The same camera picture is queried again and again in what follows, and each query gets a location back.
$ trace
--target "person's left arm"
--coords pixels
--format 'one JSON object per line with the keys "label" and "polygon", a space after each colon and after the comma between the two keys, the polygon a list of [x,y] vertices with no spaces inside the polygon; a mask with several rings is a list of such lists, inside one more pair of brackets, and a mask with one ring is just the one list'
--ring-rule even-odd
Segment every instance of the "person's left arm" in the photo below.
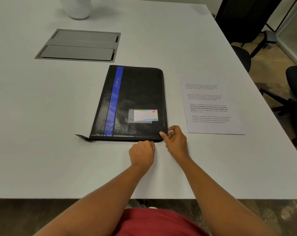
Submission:
{"label": "person's left arm", "polygon": [[77,201],[34,236],[111,235],[137,184],[154,162],[155,145],[138,142],[129,154],[128,169]]}

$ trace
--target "folder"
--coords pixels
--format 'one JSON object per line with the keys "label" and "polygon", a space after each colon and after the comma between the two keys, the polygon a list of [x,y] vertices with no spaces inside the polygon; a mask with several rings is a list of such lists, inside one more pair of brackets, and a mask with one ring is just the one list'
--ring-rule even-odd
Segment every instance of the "folder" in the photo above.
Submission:
{"label": "folder", "polygon": [[[158,121],[135,122],[135,110],[157,112]],[[158,142],[160,131],[168,133],[162,70],[110,65],[91,134],[77,136],[87,141]]]}

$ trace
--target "white table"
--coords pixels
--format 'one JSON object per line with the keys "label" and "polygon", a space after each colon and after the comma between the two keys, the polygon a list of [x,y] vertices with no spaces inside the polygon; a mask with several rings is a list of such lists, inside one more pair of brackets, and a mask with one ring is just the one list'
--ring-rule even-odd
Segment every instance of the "white table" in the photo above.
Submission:
{"label": "white table", "polygon": [[[163,70],[168,123],[236,198],[297,198],[297,151],[205,5],[92,0],[86,20],[59,0],[0,0],[0,198],[80,198],[130,165],[128,142],[86,142],[110,63],[34,59],[57,29],[121,32],[115,63]],[[224,78],[246,135],[188,134],[179,78]],[[194,198],[165,143],[133,198]]]}

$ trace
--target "person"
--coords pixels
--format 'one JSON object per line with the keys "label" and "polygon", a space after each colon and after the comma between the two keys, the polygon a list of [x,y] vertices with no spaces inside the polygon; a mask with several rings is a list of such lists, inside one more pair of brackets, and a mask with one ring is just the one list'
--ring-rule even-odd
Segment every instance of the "person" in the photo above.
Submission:
{"label": "person", "polygon": [[[182,168],[213,236],[275,236],[254,213],[219,186],[190,157],[179,126],[160,132]],[[67,235],[208,235],[183,216],[163,209],[125,209],[137,184],[154,162],[155,145],[144,141],[129,150],[131,166],[77,201],[35,236]]]}

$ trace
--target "table power outlet cover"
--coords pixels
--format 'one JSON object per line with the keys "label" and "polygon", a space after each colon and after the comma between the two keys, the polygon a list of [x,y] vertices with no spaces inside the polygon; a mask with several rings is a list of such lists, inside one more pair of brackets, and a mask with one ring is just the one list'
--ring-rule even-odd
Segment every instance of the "table power outlet cover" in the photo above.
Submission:
{"label": "table power outlet cover", "polygon": [[121,33],[57,29],[35,59],[115,62]]}

